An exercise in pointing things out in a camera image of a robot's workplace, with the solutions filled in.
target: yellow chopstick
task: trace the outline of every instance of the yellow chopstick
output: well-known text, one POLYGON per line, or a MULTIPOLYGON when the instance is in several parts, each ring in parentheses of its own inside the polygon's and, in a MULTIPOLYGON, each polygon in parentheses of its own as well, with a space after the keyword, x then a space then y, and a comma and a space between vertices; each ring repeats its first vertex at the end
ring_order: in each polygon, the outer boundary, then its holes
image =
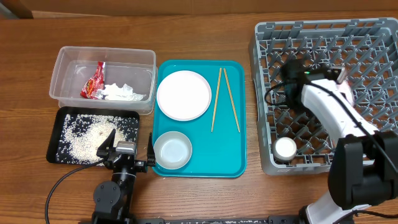
POLYGON ((213 132, 214 128, 214 119, 216 118, 216 111, 217 111, 217 101, 218 101, 218 90, 220 89, 220 80, 221 80, 221 68, 218 74, 218 83, 217 83, 217 92, 216 92, 216 102, 214 104, 214 112, 213 112, 213 122, 211 123, 211 132, 213 132))
POLYGON ((239 128, 238 117, 236 116, 236 111, 235 111, 234 99, 232 98, 232 93, 231 93, 231 89, 229 87, 228 76, 226 74, 225 68, 224 68, 224 75, 225 75, 225 80, 226 80, 226 86, 228 87, 228 91, 229 91, 229 97, 231 98, 232 110, 234 111, 236 126, 238 127, 238 132, 240 133, 241 129, 239 128))

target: dish rack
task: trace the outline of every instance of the dish rack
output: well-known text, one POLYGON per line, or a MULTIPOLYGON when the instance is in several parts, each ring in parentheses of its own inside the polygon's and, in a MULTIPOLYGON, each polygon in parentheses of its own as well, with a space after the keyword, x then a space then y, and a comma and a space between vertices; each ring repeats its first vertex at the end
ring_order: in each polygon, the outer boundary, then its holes
MULTIPOLYGON (((380 131, 398 132, 398 20, 394 18, 330 21, 260 22, 249 45, 251 73, 257 97, 259 148, 262 169, 269 175, 327 172, 334 148, 316 117, 295 114, 287 106, 269 106, 264 95, 280 83, 281 66, 303 58, 305 66, 344 65, 357 111, 380 131), (287 163, 274 159, 272 144, 290 137, 297 155, 287 163)), ((283 90, 271 100, 285 100, 283 90)))

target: red packet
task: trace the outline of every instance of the red packet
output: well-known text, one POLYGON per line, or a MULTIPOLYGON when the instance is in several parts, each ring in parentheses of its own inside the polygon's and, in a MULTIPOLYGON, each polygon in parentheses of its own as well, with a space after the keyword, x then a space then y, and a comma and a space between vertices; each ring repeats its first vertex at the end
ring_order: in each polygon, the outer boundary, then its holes
POLYGON ((80 92, 80 96, 87 99, 102 99, 101 91, 104 89, 104 68, 105 62, 98 62, 97 71, 91 77, 80 92))

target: white tissue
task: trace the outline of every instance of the white tissue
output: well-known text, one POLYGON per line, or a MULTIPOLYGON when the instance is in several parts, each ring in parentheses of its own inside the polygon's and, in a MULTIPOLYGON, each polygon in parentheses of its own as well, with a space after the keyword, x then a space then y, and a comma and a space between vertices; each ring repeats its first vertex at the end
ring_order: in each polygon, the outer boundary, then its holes
POLYGON ((105 95, 105 100, 140 101, 145 96, 134 93, 132 91, 132 87, 127 84, 124 84, 122 88, 119 88, 116 83, 105 85, 105 89, 102 90, 102 94, 105 95))

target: white plate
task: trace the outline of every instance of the white plate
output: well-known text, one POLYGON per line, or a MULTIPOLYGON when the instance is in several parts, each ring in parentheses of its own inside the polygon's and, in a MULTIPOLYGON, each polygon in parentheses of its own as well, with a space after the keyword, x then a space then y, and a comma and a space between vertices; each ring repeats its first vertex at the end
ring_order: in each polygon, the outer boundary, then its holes
POLYGON ((169 131, 157 138, 154 145, 156 162, 166 169, 179 169, 192 155, 192 144, 186 135, 169 131))
POLYGON ((192 71, 171 73, 160 83, 156 94, 160 110, 177 121, 201 116, 211 102, 211 88, 201 75, 192 71))

